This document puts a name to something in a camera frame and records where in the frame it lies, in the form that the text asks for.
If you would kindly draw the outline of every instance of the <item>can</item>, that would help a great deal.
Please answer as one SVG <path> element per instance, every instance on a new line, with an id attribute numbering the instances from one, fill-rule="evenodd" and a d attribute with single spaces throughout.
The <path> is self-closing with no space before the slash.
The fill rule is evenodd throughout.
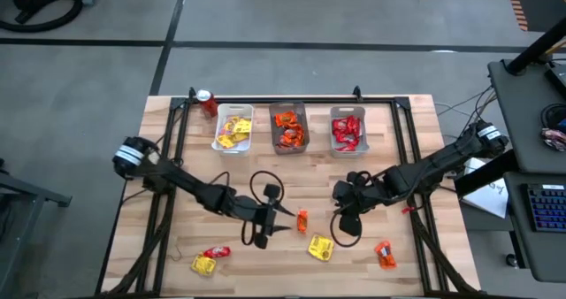
<path id="1" fill-rule="evenodd" d="M 218 103 L 209 90 L 198 90 L 196 100 L 198 100 L 198 103 L 201 105 L 203 114 L 207 119 L 212 119 L 218 115 Z"/>

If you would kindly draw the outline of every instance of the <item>red candy wrapper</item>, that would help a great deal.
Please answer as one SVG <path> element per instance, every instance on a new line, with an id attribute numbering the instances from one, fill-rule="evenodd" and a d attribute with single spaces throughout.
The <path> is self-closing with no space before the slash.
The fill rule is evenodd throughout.
<path id="1" fill-rule="evenodd" d="M 208 258 L 221 258 L 230 256 L 231 250 L 229 247 L 213 247 L 206 250 L 203 254 Z"/>
<path id="2" fill-rule="evenodd" d="M 360 126 L 361 120 L 355 116 L 333 120 L 333 134 L 336 142 L 346 144 L 346 146 L 336 150 L 342 152 L 356 151 L 356 147 L 360 142 Z"/>

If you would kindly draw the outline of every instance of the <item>orange snack bag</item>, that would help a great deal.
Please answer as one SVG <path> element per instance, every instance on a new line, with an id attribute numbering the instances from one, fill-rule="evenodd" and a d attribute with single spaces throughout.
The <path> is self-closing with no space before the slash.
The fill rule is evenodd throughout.
<path id="1" fill-rule="evenodd" d="M 299 215 L 297 216 L 297 229 L 299 232 L 307 233 L 307 219 L 309 214 L 306 210 L 299 210 Z"/>
<path id="2" fill-rule="evenodd" d="M 391 244 L 389 241 L 381 242 L 376 248 L 375 252 L 378 253 L 379 265 L 382 269 L 395 269 L 397 268 L 397 263 L 393 258 L 393 253 L 391 252 Z"/>

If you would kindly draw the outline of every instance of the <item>orange vacuum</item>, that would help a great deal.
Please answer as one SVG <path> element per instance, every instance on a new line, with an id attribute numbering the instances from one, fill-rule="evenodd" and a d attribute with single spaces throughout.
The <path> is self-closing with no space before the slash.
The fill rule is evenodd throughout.
<path id="1" fill-rule="evenodd" d="M 38 33 L 61 27 L 73 21 L 79 16 L 82 10 L 82 0 L 72 0 L 73 7 L 71 10 L 58 19 L 54 19 L 42 24 L 26 25 L 26 23 L 43 7 L 56 2 L 58 0 L 13 0 L 16 7 L 20 10 L 20 14 L 16 17 L 18 24 L 11 24 L 0 20 L 0 28 L 20 32 L 20 33 Z"/>

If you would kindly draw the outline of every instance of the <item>floor mat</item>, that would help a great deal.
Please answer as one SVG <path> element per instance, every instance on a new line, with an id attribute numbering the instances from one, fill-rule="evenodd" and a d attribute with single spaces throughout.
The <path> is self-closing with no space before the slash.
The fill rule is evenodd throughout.
<path id="1" fill-rule="evenodd" d="M 546 32 L 566 17 L 566 0 L 511 0 L 519 27 Z"/>

